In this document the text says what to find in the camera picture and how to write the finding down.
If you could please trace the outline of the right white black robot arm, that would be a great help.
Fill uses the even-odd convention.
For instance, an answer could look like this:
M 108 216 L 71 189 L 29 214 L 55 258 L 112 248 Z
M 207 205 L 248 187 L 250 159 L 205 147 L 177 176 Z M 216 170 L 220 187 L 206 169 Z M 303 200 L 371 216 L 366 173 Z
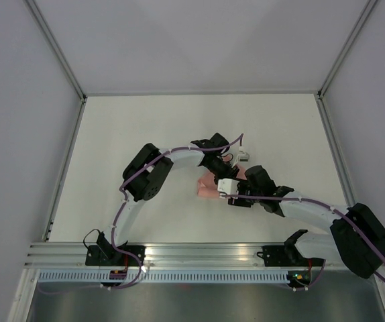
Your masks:
M 385 227 L 362 203 L 331 206 L 305 197 L 289 186 L 276 185 L 262 166 L 247 169 L 243 179 L 220 179 L 217 190 L 229 205 L 259 204 L 269 213 L 320 229 L 300 229 L 284 242 L 282 257 L 288 266 L 304 266 L 308 260 L 314 265 L 336 262 L 369 278 L 385 261 Z

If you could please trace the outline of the pink cloth napkin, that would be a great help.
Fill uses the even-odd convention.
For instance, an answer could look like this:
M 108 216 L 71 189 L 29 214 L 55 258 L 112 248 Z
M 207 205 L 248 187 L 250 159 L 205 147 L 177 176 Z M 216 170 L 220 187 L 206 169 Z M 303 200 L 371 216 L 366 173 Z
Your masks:
M 205 173 L 197 180 L 197 196 L 204 199 L 218 199 L 219 191 L 215 184 L 215 175 L 206 170 Z

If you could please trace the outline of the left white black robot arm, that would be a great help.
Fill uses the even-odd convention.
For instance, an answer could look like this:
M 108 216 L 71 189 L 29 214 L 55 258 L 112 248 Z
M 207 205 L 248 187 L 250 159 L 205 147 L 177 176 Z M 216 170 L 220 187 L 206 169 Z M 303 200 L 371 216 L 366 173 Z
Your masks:
M 171 171 L 179 168 L 204 167 L 216 180 L 235 178 L 237 166 L 224 161 L 223 154 L 243 136 L 229 143 L 221 134 L 209 139 L 195 140 L 177 148 L 157 148 L 148 143 L 137 153 L 123 171 L 123 183 L 119 187 L 123 198 L 121 206 L 110 226 L 98 231 L 96 244 L 86 246 L 86 266 L 142 265 L 139 252 L 129 251 L 127 242 L 130 230 L 145 202 L 153 199 L 161 190 Z

